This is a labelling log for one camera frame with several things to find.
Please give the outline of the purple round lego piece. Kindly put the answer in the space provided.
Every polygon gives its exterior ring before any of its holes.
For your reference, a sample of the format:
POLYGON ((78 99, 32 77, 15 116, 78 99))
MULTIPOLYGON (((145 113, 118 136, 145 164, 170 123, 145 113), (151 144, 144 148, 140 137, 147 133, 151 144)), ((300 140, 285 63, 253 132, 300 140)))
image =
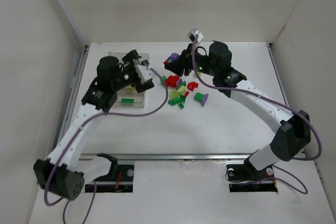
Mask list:
POLYGON ((180 55, 174 52, 168 57, 167 60, 170 63, 170 62, 173 62, 173 61, 177 60, 179 57, 180 57, 180 55))

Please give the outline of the green and purple cone lego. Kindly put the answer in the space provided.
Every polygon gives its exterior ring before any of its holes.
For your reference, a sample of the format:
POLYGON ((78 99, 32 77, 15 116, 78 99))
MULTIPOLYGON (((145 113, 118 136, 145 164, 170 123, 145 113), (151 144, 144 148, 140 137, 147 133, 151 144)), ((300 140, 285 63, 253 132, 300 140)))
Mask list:
POLYGON ((201 106, 204 106, 206 104, 208 96, 209 96, 208 93, 203 94, 203 93, 197 92, 194 95, 194 100, 199 102, 201 104, 201 106))

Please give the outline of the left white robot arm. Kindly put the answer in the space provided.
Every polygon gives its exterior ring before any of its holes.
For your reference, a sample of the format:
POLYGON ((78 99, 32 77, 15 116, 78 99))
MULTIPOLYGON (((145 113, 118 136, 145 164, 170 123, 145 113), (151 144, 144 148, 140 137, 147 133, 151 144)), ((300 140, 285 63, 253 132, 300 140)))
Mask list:
POLYGON ((81 100, 78 114, 53 151, 38 159, 33 170, 38 185, 61 199, 75 200, 85 184, 99 177, 112 178, 118 172, 118 160, 110 154, 99 153, 83 166, 78 166, 82 151, 98 120, 106 116, 118 99, 118 91, 132 86, 137 93, 154 87, 153 65, 136 50, 121 60, 105 56, 99 60, 97 75, 81 100))

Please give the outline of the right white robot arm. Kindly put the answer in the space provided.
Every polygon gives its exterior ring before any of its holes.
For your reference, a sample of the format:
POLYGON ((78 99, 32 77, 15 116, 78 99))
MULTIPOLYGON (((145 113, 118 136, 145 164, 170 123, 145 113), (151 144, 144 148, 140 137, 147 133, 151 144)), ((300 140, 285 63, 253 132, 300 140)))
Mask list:
POLYGON ((206 55, 189 44, 181 54, 171 54, 164 61, 164 67, 180 77, 188 76, 194 69, 211 76, 219 92, 250 109, 271 128, 275 133, 271 143, 244 161, 250 173, 279 161, 290 161, 311 141, 308 114, 303 110, 294 113, 272 103, 245 75, 232 67, 231 60, 228 46, 214 41, 206 55))

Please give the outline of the clear compartment organizer tray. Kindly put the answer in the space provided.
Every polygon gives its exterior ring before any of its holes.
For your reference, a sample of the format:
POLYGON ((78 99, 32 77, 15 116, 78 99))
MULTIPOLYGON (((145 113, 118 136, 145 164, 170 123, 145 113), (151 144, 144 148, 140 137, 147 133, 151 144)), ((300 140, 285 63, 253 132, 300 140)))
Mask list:
MULTIPOLYGON (((126 52, 109 52, 108 56, 113 56, 118 58, 122 61, 122 58, 126 55, 126 52)), ((149 60, 149 54, 139 54, 142 58, 140 60, 149 60)), ((136 90, 132 92, 128 92, 125 88, 118 91, 117 93, 118 99, 112 106, 112 108, 136 108, 136 109, 142 109, 145 107, 145 92, 137 93, 136 90), (121 99, 133 99, 134 104, 133 105, 122 105, 121 99)))

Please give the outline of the dark green flat lego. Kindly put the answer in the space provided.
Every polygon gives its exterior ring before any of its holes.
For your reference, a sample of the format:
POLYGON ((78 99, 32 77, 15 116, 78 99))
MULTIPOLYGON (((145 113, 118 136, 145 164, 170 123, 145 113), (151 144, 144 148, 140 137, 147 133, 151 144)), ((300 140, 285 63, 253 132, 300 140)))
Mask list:
POLYGON ((121 99, 121 104, 122 105, 133 105, 134 104, 134 100, 133 99, 123 98, 123 99, 121 99))

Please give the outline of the large red lego block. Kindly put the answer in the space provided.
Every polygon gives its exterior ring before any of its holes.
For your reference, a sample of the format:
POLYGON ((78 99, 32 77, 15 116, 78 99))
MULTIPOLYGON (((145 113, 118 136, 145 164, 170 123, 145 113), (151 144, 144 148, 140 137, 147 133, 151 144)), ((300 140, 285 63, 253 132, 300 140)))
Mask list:
POLYGON ((171 87, 171 88, 176 88, 177 87, 177 82, 180 80, 179 76, 169 76, 166 80, 165 80, 165 84, 167 87, 171 87))

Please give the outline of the red arch lego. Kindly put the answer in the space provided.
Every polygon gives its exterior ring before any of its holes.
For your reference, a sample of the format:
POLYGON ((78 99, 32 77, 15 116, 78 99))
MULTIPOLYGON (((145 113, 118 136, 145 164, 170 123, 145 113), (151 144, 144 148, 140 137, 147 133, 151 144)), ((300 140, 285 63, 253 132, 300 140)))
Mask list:
POLYGON ((188 89, 189 91, 194 91, 196 88, 198 88, 198 83, 195 82, 195 81, 193 81, 193 82, 189 82, 189 83, 187 84, 187 89, 188 89))

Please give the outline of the green lego left of pile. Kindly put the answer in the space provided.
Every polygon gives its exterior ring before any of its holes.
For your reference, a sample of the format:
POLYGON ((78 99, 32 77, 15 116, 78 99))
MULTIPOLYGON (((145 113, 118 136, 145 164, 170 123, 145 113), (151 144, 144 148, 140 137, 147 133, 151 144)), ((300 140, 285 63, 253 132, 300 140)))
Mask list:
POLYGON ((165 85, 166 85, 166 80, 167 80, 167 77, 166 77, 166 76, 162 76, 162 77, 161 77, 161 85, 162 85, 162 86, 165 86, 165 85))

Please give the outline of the lime lego pile block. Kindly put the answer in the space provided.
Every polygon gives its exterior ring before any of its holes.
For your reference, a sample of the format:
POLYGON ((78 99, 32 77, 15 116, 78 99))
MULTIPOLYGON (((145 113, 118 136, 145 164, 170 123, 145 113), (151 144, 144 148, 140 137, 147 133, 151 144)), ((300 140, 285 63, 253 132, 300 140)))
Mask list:
POLYGON ((180 87, 177 90, 171 91, 170 92, 170 96, 171 96, 171 98, 174 99, 174 98, 177 98, 177 97, 179 97, 181 95, 184 95, 185 91, 186 91, 186 88, 183 86, 183 87, 180 87))

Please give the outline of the aluminium rail front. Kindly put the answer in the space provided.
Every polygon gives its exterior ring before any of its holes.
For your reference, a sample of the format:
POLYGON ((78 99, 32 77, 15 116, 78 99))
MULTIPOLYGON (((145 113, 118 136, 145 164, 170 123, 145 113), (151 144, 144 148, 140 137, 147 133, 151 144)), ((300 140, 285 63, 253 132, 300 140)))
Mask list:
POLYGON ((246 159, 249 154, 112 154, 124 161, 191 161, 246 159))

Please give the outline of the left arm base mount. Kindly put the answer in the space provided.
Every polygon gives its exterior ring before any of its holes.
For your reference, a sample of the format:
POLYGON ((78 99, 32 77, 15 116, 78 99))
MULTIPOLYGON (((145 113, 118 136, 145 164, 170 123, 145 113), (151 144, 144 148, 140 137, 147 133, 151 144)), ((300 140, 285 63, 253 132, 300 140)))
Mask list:
POLYGON ((134 179, 133 164, 119 164, 115 175, 104 175, 95 179, 96 193, 132 193, 134 179))

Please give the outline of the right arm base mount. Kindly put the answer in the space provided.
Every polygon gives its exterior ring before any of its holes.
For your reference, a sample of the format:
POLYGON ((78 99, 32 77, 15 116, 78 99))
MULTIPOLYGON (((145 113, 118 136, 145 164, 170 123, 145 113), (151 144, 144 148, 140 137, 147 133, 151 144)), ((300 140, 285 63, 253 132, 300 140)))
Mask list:
POLYGON ((272 165, 255 170, 244 163, 228 163, 226 169, 225 178, 231 193, 278 192, 272 165))

